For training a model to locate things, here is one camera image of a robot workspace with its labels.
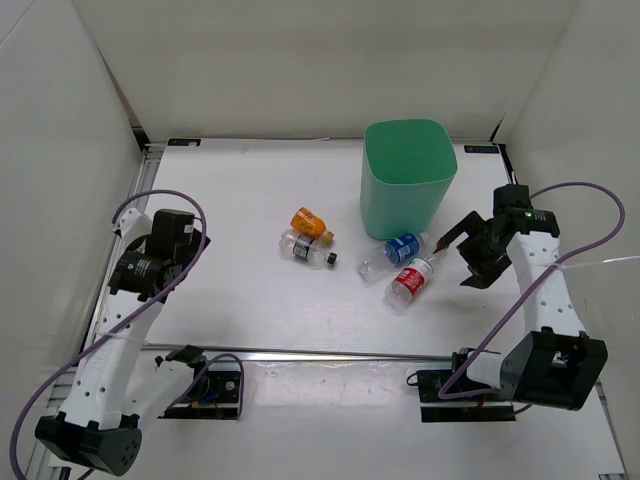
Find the clear bottle black label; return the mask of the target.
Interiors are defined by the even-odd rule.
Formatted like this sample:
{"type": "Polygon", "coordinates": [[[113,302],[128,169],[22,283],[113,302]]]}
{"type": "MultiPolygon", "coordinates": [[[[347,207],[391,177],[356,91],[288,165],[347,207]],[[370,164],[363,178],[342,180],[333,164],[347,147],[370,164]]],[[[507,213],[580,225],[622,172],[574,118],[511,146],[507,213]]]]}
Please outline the clear bottle black label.
{"type": "Polygon", "coordinates": [[[338,255],[320,240],[314,240],[293,229],[281,234],[279,248],[284,258],[314,269],[333,268],[338,260],[338,255]]]}

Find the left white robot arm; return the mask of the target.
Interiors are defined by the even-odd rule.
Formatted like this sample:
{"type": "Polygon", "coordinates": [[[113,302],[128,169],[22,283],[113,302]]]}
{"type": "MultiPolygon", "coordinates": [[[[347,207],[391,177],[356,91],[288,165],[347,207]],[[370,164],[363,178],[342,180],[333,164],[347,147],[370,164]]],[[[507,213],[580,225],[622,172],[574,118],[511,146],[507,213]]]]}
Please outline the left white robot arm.
{"type": "Polygon", "coordinates": [[[165,301],[156,298],[191,264],[207,237],[195,214],[160,209],[153,216],[135,208],[116,232],[126,248],[108,282],[93,351],[81,361],[71,392],[57,414],[39,419],[36,438],[56,457],[117,477],[133,465],[142,433],[181,393],[206,395],[202,369],[165,366],[133,392],[127,390],[141,347],[165,301]],[[156,299],[153,305],[147,302],[156,299]]]}

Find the clear bottle blue label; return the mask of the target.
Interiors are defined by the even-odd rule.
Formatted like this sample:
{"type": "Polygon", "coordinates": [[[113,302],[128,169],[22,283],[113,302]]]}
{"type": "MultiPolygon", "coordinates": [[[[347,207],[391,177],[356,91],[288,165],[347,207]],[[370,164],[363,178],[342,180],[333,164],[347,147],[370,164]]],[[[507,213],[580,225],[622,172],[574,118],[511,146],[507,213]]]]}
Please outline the clear bottle blue label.
{"type": "Polygon", "coordinates": [[[426,249],[430,240],[426,232],[407,232],[384,241],[364,254],[356,266],[364,286],[373,286],[391,272],[407,266],[426,249]]]}

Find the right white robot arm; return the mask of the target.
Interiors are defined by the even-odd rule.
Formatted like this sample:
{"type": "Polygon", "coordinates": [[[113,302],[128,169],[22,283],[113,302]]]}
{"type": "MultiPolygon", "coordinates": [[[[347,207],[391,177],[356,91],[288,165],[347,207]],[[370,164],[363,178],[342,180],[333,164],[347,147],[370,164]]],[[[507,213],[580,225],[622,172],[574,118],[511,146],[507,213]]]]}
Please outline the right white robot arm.
{"type": "Polygon", "coordinates": [[[442,251],[466,234],[458,250],[471,273],[465,285],[486,288],[513,266],[520,297],[507,319],[523,312],[524,338],[506,355],[483,340],[441,386],[441,400],[494,394],[507,401],[580,410],[608,358],[603,341],[590,337],[559,269],[559,227],[553,213],[508,207],[490,220],[469,213],[436,243],[442,251]]]}

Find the clear bottle red label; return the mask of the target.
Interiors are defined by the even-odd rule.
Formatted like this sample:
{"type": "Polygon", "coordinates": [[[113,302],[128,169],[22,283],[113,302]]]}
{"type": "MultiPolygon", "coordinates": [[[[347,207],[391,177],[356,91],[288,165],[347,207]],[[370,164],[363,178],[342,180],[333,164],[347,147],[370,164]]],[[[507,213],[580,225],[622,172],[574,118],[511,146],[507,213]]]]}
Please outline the clear bottle red label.
{"type": "Polygon", "coordinates": [[[415,256],[386,287],[383,302],[397,314],[404,314],[414,298],[435,278],[447,254],[443,249],[415,256]]]}

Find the orange plastic bottle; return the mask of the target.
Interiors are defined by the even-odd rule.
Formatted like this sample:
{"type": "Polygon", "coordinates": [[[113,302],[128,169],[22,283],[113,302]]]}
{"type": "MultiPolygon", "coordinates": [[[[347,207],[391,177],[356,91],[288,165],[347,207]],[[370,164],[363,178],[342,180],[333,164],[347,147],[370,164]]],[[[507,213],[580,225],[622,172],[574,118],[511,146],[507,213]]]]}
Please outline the orange plastic bottle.
{"type": "Polygon", "coordinates": [[[290,226],[313,240],[320,240],[327,246],[334,239],[334,234],[327,229],[324,221],[305,207],[301,207],[293,215],[290,226]]]}

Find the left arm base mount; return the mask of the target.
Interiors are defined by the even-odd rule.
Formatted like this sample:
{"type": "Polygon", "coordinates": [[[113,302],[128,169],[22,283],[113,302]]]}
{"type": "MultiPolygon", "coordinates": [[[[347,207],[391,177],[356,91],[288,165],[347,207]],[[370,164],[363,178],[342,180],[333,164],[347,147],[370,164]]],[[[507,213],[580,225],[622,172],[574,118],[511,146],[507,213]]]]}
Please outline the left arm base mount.
{"type": "Polygon", "coordinates": [[[178,362],[193,373],[196,384],[168,407],[160,419],[238,420],[243,411],[245,370],[235,354],[224,352],[209,359],[202,348],[186,345],[154,358],[156,369],[178,362]]]}

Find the green plastic bin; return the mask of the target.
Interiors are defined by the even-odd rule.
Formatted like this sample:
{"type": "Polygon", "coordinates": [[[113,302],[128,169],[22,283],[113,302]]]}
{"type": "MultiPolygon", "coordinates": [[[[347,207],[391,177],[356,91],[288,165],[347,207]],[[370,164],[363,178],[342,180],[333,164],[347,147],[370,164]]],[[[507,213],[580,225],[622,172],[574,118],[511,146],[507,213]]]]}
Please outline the green plastic bin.
{"type": "Polygon", "coordinates": [[[366,233],[386,240],[427,231],[457,171],[452,141],[440,123],[398,119],[369,125],[359,200],[366,233]]]}

